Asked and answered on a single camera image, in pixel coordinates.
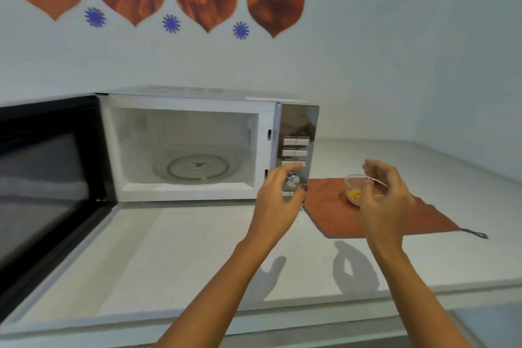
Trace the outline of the person's left hand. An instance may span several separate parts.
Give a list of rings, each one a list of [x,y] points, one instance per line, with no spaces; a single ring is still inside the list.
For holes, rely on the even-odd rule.
[[[282,194],[284,180],[301,163],[273,169],[258,191],[253,217],[245,240],[257,246],[274,247],[289,230],[300,209],[295,209]]]

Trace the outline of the person's right hand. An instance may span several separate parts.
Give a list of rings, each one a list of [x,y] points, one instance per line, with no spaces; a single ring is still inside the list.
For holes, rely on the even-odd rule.
[[[378,199],[378,214],[362,217],[369,247],[375,257],[401,254],[403,222],[414,208],[414,198],[395,166],[366,159],[363,169],[367,176],[388,185],[388,193]]]

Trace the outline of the small glass bowl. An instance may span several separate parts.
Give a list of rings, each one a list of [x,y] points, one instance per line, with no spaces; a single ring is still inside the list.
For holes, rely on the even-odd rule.
[[[374,188],[374,192],[375,192],[374,197],[376,200],[380,199],[381,197],[383,197],[384,195],[386,195],[388,193],[388,185],[384,184],[382,181],[379,181],[378,179],[375,179],[375,178],[372,178],[372,177],[369,177],[366,175],[349,175],[344,179],[345,195],[346,195],[347,190],[361,191],[361,186],[365,180],[373,180],[374,187],[375,187]]]

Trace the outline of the person's right forearm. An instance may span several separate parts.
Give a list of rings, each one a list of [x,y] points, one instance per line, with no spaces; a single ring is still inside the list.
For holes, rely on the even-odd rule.
[[[414,348],[472,348],[401,248],[371,251]]]

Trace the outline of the person's left forearm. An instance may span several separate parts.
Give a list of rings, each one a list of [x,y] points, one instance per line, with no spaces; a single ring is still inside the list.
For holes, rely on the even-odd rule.
[[[273,237],[247,234],[153,348],[218,348],[248,285],[276,243]]]

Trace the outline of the orange cloth mat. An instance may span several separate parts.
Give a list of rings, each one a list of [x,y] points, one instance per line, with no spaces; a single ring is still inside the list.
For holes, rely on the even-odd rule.
[[[303,205],[311,221],[329,239],[364,238],[360,209],[349,201],[344,178],[311,179]],[[403,233],[421,235],[467,232],[482,239],[484,233],[461,228],[446,215],[421,198],[414,197],[415,207],[406,217]]]

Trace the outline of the glass microwave turntable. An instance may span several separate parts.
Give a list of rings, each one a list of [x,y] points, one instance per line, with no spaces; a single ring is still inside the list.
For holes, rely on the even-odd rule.
[[[176,185],[207,185],[223,182],[242,167],[240,160],[215,154],[176,155],[158,158],[153,172]]]

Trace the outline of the white microwave oven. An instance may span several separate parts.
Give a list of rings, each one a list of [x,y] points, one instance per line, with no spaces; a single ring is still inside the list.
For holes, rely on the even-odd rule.
[[[299,95],[166,85],[98,95],[119,202],[255,199],[272,169],[297,163],[300,186],[309,183],[319,106]],[[154,160],[189,154],[242,167],[207,185],[170,184],[153,172]]]

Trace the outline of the black microwave door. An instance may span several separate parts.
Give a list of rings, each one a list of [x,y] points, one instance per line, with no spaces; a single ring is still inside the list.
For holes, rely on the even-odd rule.
[[[115,205],[99,95],[0,104],[0,323]]]

